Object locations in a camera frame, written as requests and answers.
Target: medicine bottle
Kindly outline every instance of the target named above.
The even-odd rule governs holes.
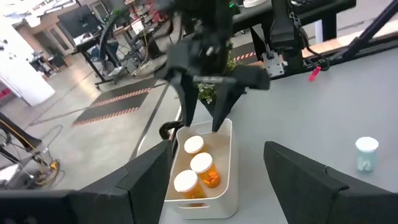
[[[221,177],[213,162],[212,156],[207,153],[199,153],[191,160],[191,169],[195,171],[208,188],[215,188],[221,182]]]
[[[182,193],[186,199],[206,198],[206,194],[199,184],[198,175],[192,170],[182,171],[175,177],[174,189]]]
[[[206,151],[205,141],[200,136],[190,137],[185,141],[184,149],[188,154],[195,156]]]

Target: white bottle cap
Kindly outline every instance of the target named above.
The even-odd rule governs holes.
[[[198,175],[192,170],[185,170],[179,173],[174,179],[174,189],[177,192],[189,192],[198,183]]]
[[[206,172],[211,165],[213,165],[213,158],[207,152],[199,153],[191,160],[191,169],[197,174]]]
[[[363,152],[373,152],[379,147],[379,142],[372,137],[361,137],[355,142],[358,150]]]
[[[205,145],[205,142],[202,137],[194,136],[194,137],[188,138],[188,140],[185,141],[184,149],[185,149],[185,152],[187,152],[189,154],[195,154],[195,153],[199,152],[203,148],[204,145]]]

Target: gray floor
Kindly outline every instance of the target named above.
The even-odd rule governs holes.
[[[345,35],[364,29],[368,21],[376,17],[391,0],[358,0],[357,7],[338,14],[338,35]],[[313,24],[305,26],[308,36],[314,36]],[[178,31],[172,34],[176,40]],[[123,38],[120,41],[121,52],[126,53],[128,47],[124,46]],[[237,34],[233,38],[234,46],[250,42],[250,35]],[[163,50],[170,44],[168,38],[159,41],[158,45]],[[179,109],[176,93],[172,88],[165,90],[165,85],[150,91],[143,105],[138,111],[98,121],[91,124],[71,127],[72,122],[81,112],[101,94],[94,87],[95,77],[91,67],[81,55],[73,57],[73,65],[64,69],[49,80],[56,94],[46,102],[35,107],[27,106],[22,100],[15,99],[0,111],[24,128],[28,133],[41,138],[49,129],[61,124],[63,130],[59,137],[50,146],[53,157],[61,160],[62,169],[66,175],[55,186],[56,189],[80,189],[116,170],[126,163],[138,145],[137,155],[142,154],[160,141],[158,128],[166,121],[174,120]],[[103,91],[118,88],[142,78],[127,78],[117,86],[105,84]],[[153,122],[148,125],[154,108],[159,105]],[[144,140],[139,142],[142,132],[149,126]],[[49,142],[56,131],[44,137],[44,142]],[[9,152],[17,155],[14,149]],[[19,151],[22,157],[27,156]],[[8,161],[0,157],[0,166]]]

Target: gray table surface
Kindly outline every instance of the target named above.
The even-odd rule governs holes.
[[[164,207],[160,223],[287,223],[262,158],[266,141],[397,192],[397,62],[394,49],[335,65],[313,83],[306,73],[273,81],[267,92],[250,90],[229,115],[240,148],[238,212],[224,220],[183,220]],[[194,123],[210,119],[198,105]],[[380,143],[368,175],[355,169],[361,136]]]

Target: white plastic bin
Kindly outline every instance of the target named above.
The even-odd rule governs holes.
[[[214,159],[221,183],[214,189],[200,182],[208,198],[185,199],[173,186],[174,178],[190,169],[192,156],[183,150],[185,141],[200,135],[209,145],[208,153]],[[232,121],[225,119],[217,133],[211,132],[211,121],[193,124],[177,131],[178,149],[170,174],[165,206],[172,207],[184,219],[229,218],[238,211],[238,147],[234,138]]]

